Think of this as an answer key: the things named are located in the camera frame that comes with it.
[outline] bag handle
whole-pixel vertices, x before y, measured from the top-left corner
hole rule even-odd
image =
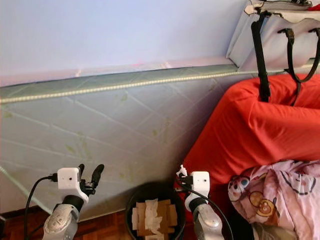
[[[260,30],[264,22],[264,19],[265,19],[265,15],[261,14],[259,20],[254,21],[251,24],[251,32],[252,32],[253,44],[254,44],[254,50],[255,50],[256,65],[258,67],[258,76],[260,78],[259,95],[260,95],[261,101],[267,103],[269,102],[269,97],[271,93],[270,93],[270,86],[269,86],[269,80],[268,80],[268,73],[266,70],[264,51],[262,48],[262,42],[261,42],[261,36],[260,36]]]
[[[287,43],[287,58],[288,58],[288,69],[286,71],[291,75],[291,77],[297,82],[297,83],[305,83],[306,81],[310,80],[311,77],[315,74],[317,67],[319,65],[319,59],[320,59],[320,28],[314,28],[309,31],[309,33],[315,32],[317,37],[318,37],[318,42],[316,45],[316,54],[314,58],[314,62],[312,65],[311,70],[309,71],[308,75],[304,79],[300,79],[296,74],[295,74],[295,69],[294,69],[294,63],[293,63],[293,46],[295,43],[295,33],[291,28],[284,28],[278,33],[285,33],[285,36],[288,38],[288,43]]]

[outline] trash can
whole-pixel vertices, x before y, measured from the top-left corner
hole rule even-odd
[[[137,236],[137,231],[132,226],[132,211],[136,203],[143,203],[146,200],[170,199],[171,204],[175,205],[177,214],[177,226],[174,227],[174,233],[169,235],[170,240],[182,240],[184,227],[186,224],[185,205],[174,189],[164,182],[150,182],[138,186],[131,196],[125,210],[125,224],[133,239],[142,240],[143,237]]]

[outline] black cable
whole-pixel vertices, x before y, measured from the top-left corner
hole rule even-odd
[[[231,226],[230,226],[230,224],[229,224],[226,216],[225,216],[224,213],[221,211],[221,209],[217,206],[217,204],[215,204],[212,200],[210,200],[208,197],[202,195],[201,193],[199,193],[199,192],[197,192],[197,191],[195,191],[195,190],[192,190],[191,188],[185,186],[180,180],[178,180],[178,178],[176,178],[175,181],[176,181],[176,183],[177,183],[180,187],[188,190],[188,191],[191,192],[191,193],[194,193],[194,194],[198,195],[199,197],[201,197],[201,198],[203,198],[204,200],[207,200],[209,203],[211,203],[211,204],[219,211],[219,213],[220,213],[220,215],[222,216],[224,222],[226,223],[226,225],[227,225],[227,227],[228,227],[228,232],[229,232],[230,237],[231,237],[230,239],[231,239],[231,240],[234,240],[234,236],[233,236],[233,234],[232,234]]]
[[[26,205],[25,205],[25,210],[24,210],[24,220],[23,220],[23,231],[24,231],[24,240],[28,240],[28,209],[29,209],[29,205],[30,205],[30,201],[32,198],[32,195],[34,194],[34,191],[38,185],[38,183],[40,183],[42,180],[46,180],[46,179],[52,179],[52,176],[45,176],[42,177],[40,179],[38,179],[35,184],[33,185],[28,200],[26,201]]]
[[[35,232],[37,232],[39,229],[41,229],[44,225],[45,225],[44,223],[41,223],[39,226],[37,226],[32,232],[29,233],[27,239],[30,240],[31,237],[32,237],[32,235],[33,235]]]

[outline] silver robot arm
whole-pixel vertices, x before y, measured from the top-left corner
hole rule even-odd
[[[53,213],[46,219],[43,240],[72,240],[78,229],[81,208],[89,202],[89,195],[96,193],[104,165],[100,164],[93,171],[91,182],[81,179],[85,168],[65,167],[57,172],[58,189],[63,201],[57,204]]]
[[[186,169],[181,165],[176,174],[188,188],[208,197],[210,177],[207,171],[194,171],[188,176]],[[198,240],[224,240],[222,221],[208,201],[191,192],[185,199],[184,205],[192,212],[194,232]]]

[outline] cartoon character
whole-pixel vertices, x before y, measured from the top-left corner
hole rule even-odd
[[[253,191],[249,195],[250,203],[256,208],[259,207],[259,204],[263,198],[264,198],[264,195],[260,191]]]
[[[229,199],[232,202],[239,200],[245,188],[249,185],[249,182],[250,178],[247,176],[233,176],[228,185]]]
[[[280,214],[276,207],[276,201],[276,197],[273,199],[273,201],[268,199],[262,199],[260,201],[256,214],[267,218],[263,224],[278,226]]]
[[[283,172],[280,171],[284,181],[299,195],[307,195],[312,193],[316,178],[310,175],[305,175],[301,172]]]

